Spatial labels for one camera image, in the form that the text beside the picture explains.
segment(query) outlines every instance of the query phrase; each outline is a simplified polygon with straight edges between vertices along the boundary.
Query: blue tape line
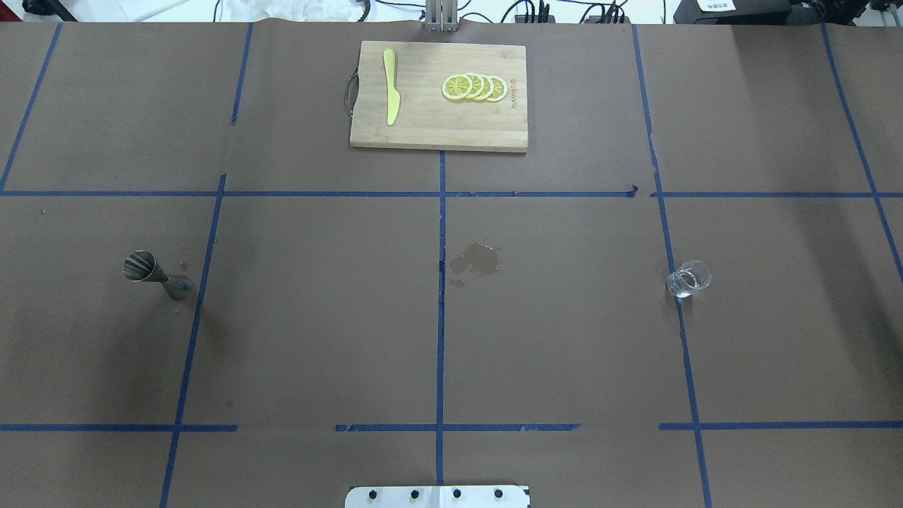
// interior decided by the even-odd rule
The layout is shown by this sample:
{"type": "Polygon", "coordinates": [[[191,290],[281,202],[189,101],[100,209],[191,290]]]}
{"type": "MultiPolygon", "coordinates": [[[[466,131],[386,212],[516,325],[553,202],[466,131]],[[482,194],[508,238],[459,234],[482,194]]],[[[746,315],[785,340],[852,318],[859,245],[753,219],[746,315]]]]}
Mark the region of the blue tape line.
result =
{"type": "Polygon", "coordinates": [[[182,425],[180,432],[238,432],[238,425],[182,425]]]}
{"type": "Polygon", "coordinates": [[[573,432],[579,423],[447,423],[447,432],[573,432]]]}
{"type": "MultiPolygon", "coordinates": [[[[599,192],[518,192],[518,191],[453,191],[446,198],[633,198],[632,191],[599,192]]],[[[216,197],[216,191],[3,191],[10,197],[216,197]]],[[[349,197],[349,198],[438,198],[434,191],[225,191],[226,197],[349,197]]],[[[664,198],[837,198],[870,199],[873,193],[714,193],[714,192],[655,192],[649,197],[664,198]]],[[[903,193],[878,193],[880,198],[903,198],[903,193]]]]}
{"type": "Polygon", "coordinates": [[[469,193],[457,191],[446,193],[450,198],[632,198],[637,195],[639,187],[632,186],[630,191],[609,192],[534,192],[534,191],[478,191],[469,193]]]}
{"type": "MultiPolygon", "coordinates": [[[[435,432],[432,423],[337,425],[336,432],[435,432]]],[[[579,423],[445,423],[442,432],[572,432],[579,423]]]]}
{"type": "Polygon", "coordinates": [[[337,425],[336,432],[435,432],[433,423],[377,423],[337,425]]]}
{"type": "Polygon", "coordinates": [[[198,342],[198,329],[200,328],[200,310],[204,305],[204,296],[207,293],[207,277],[210,271],[210,258],[213,255],[213,242],[217,237],[219,226],[219,210],[222,208],[223,192],[226,188],[226,176],[219,178],[217,189],[217,201],[213,206],[213,218],[210,221],[210,232],[207,236],[207,251],[204,254],[204,268],[200,273],[198,286],[198,300],[194,306],[194,321],[191,323],[191,338],[188,341],[188,354],[185,357],[185,369],[182,372],[182,387],[179,390],[179,404],[175,412],[175,424],[182,424],[182,414],[185,412],[185,400],[188,397],[188,383],[191,379],[191,366],[194,363],[194,349],[198,342]]]}
{"type": "Polygon", "coordinates": [[[439,295],[436,319],[436,484],[444,484],[445,424],[445,152],[439,152],[439,295]]]}
{"type": "MultiPolygon", "coordinates": [[[[632,198],[631,191],[601,192],[518,192],[518,191],[456,191],[444,193],[446,198],[632,198]]],[[[227,197],[353,197],[353,198],[439,198],[442,192],[431,191],[226,191],[227,197]]]]}
{"type": "Polygon", "coordinates": [[[160,493],[160,508],[166,508],[166,504],[169,502],[172,470],[175,468],[175,453],[179,449],[179,435],[178,431],[173,432],[170,439],[170,454],[169,458],[166,459],[166,475],[163,477],[163,491],[160,493]]]}
{"type": "Polygon", "coordinates": [[[228,197],[438,198],[436,192],[406,191],[227,191],[228,197]]]}
{"type": "Polygon", "coordinates": [[[656,192],[663,198],[871,198],[872,193],[679,193],[656,192]]]}
{"type": "Polygon", "coordinates": [[[19,130],[15,133],[15,141],[13,141],[13,148],[9,151],[9,157],[6,158],[6,167],[3,170],[3,176],[0,176],[0,193],[6,187],[6,180],[9,178],[9,172],[13,169],[13,161],[15,161],[15,154],[19,151],[19,144],[22,142],[22,134],[25,133],[25,126],[28,125],[28,118],[32,115],[32,108],[34,108],[34,101],[38,98],[38,91],[41,90],[41,84],[44,82],[44,76],[47,74],[47,67],[51,64],[51,57],[53,56],[53,50],[56,48],[56,43],[60,39],[60,29],[62,28],[62,23],[57,23],[56,30],[53,31],[53,38],[51,39],[51,45],[47,48],[47,54],[44,56],[44,64],[41,66],[41,72],[38,73],[38,79],[34,82],[34,89],[32,90],[32,96],[28,99],[28,105],[25,106],[25,113],[22,115],[22,122],[19,123],[19,130]]]}
{"type": "Polygon", "coordinates": [[[3,423],[0,432],[238,432],[238,425],[161,425],[116,423],[3,423]]]}
{"type": "Polygon", "coordinates": [[[213,197],[212,191],[3,191],[4,196],[50,197],[213,197]]]}
{"type": "MultiPolygon", "coordinates": [[[[213,255],[213,242],[217,237],[219,226],[219,210],[223,203],[223,193],[226,189],[226,176],[219,178],[217,188],[217,202],[213,207],[213,218],[210,220],[210,232],[207,236],[207,251],[204,254],[204,268],[200,273],[200,285],[198,286],[198,300],[194,307],[194,321],[191,323],[191,337],[188,341],[188,353],[185,355],[185,368],[182,372],[182,387],[179,389],[179,404],[175,410],[175,425],[182,424],[182,415],[185,412],[185,400],[188,398],[188,384],[191,379],[191,366],[194,363],[194,350],[198,342],[198,329],[200,327],[200,310],[204,305],[204,295],[207,293],[207,277],[210,271],[210,258],[213,255]]],[[[163,492],[160,496],[160,508],[166,508],[169,500],[169,487],[172,482],[172,470],[175,468],[175,456],[179,449],[179,430],[172,433],[170,443],[170,455],[166,461],[166,476],[163,478],[163,492]]]]}
{"type": "Polygon", "coordinates": [[[245,53],[241,57],[241,71],[238,72],[238,86],[235,88],[235,104],[232,106],[232,119],[238,119],[238,105],[241,104],[241,90],[245,87],[245,70],[247,69],[247,54],[251,51],[251,34],[254,33],[254,24],[247,24],[247,35],[245,35],[245,53]]]}
{"type": "Polygon", "coordinates": [[[659,430],[794,430],[805,428],[903,428],[903,421],[752,421],[752,422],[709,422],[661,423],[659,430]]]}
{"type": "Polygon", "coordinates": [[[900,282],[903,282],[903,262],[900,261],[900,255],[897,251],[897,242],[894,241],[894,235],[890,232],[888,218],[884,214],[884,207],[881,205],[881,198],[878,195],[878,187],[875,185],[875,179],[871,174],[869,160],[865,156],[865,150],[862,149],[862,141],[859,138],[859,129],[856,128],[856,122],[852,119],[850,105],[847,103],[846,94],[843,92],[841,77],[837,72],[837,64],[834,62],[834,53],[831,49],[831,38],[828,37],[828,27],[824,23],[822,23],[822,38],[824,39],[824,50],[828,54],[828,63],[831,64],[834,85],[837,87],[837,94],[840,96],[841,104],[843,105],[843,113],[846,115],[847,123],[850,125],[852,139],[856,144],[856,151],[859,152],[859,160],[862,162],[862,170],[865,171],[865,177],[869,181],[869,188],[871,189],[872,197],[875,200],[875,208],[878,209],[878,216],[881,218],[881,227],[884,228],[884,235],[888,238],[888,244],[890,245],[890,254],[894,258],[894,264],[897,265],[897,275],[900,278],[900,282]]]}
{"type": "MultiPolygon", "coordinates": [[[[649,143],[649,156],[652,158],[652,166],[655,170],[656,178],[656,194],[658,195],[658,214],[662,222],[662,234],[665,237],[665,251],[668,258],[669,271],[675,270],[674,253],[671,249],[671,232],[668,228],[668,219],[665,209],[665,198],[662,197],[662,177],[658,167],[658,156],[656,148],[652,143],[652,114],[649,110],[649,98],[646,89],[646,76],[643,72],[643,56],[639,49],[639,33],[637,26],[632,24],[630,28],[633,31],[633,47],[637,57],[637,74],[639,77],[639,91],[643,99],[643,114],[646,118],[646,134],[649,143]]],[[[703,500],[705,508],[712,508],[712,493],[709,489],[709,472],[705,464],[705,449],[703,447],[703,433],[699,429],[699,409],[696,404],[696,389],[693,381],[693,366],[690,363],[690,347],[686,340],[686,327],[684,326],[684,309],[680,300],[675,297],[675,305],[677,307],[677,318],[680,322],[680,340],[684,349],[684,376],[686,378],[686,390],[690,400],[690,413],[693,417],[694,437],[696,441],[696,459],[699,462],[699,477],[703,485],[703,500]]]]}

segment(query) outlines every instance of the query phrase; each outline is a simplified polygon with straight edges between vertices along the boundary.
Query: wooden cutting board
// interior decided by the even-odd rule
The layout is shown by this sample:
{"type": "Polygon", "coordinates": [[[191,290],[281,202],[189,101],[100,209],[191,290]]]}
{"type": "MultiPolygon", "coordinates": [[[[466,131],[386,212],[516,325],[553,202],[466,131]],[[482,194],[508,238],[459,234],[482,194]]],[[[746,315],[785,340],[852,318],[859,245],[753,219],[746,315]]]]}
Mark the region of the wooden cutting board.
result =
{"type": "Polygon", "coordinates": [[[358,75],[352,146],[526,152],[524,46],[364,41],[358,75]],[[392,126],[386,124],[386,48],[396,52],[396,88],[401,94],[392,126]],[[507,96],[495,103],[446,99],[442,83],[464,72],[503,78],[507,96]]]}

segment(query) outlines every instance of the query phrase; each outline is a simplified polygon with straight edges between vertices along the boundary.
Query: liquid stain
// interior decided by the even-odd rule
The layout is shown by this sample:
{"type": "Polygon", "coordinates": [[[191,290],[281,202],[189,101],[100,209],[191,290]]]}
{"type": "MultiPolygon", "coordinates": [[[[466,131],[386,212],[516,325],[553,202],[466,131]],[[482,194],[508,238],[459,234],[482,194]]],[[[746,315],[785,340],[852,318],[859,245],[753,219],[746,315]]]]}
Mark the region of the liquid stain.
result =
{"type": "Polygon", "coordinates": [[[474,243],[466,248],[463,254],[449,261],[449,268],[453,273],[462,273],[468,267],[470,273],[480,275],[495,273],[498,271],[498,252],[482,243],[474,243]]]}

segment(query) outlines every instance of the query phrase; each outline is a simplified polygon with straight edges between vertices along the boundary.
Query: yellow knife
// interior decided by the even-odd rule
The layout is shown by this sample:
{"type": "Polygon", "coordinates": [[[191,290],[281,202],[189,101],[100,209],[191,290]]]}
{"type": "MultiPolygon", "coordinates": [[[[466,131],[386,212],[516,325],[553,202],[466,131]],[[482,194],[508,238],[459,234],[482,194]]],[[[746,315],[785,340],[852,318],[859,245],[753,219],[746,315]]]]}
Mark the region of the yellow knife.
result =
{"type": "Polygon", "coordinates": [[[395,88],[395,64],[394,50],[383,50],[383,63],[386,65],[386,123],[392,125],[398,118],[398,109],[401,107],[401,94],[395,88]]]}

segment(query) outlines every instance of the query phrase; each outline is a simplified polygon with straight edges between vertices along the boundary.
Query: metal jigger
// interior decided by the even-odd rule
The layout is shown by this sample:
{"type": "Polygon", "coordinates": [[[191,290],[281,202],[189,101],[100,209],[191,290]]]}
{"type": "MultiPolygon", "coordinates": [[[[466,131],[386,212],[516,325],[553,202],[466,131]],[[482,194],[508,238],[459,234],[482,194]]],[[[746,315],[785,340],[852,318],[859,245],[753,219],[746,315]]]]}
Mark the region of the metal jigger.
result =
{"type": "Polygon", "coordinates": [[[122,274],[132,282],[159,282],[173,300],[181,300],[191,294],[191,279],[178,275],[166,275],[157,265],[154,254],[138,250],[126,258],[122,274]]]}

